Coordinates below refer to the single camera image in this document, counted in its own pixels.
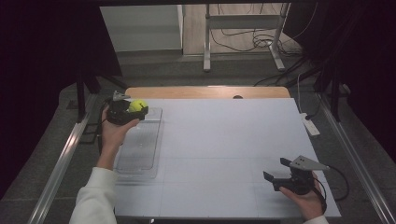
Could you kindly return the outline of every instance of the tennis ball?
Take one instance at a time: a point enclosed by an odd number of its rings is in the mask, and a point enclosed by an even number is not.
[[[148,104],[144,100],[134,100],[129,104],[128,111],[136,112],[141,111],[144,107],[147,107]]]

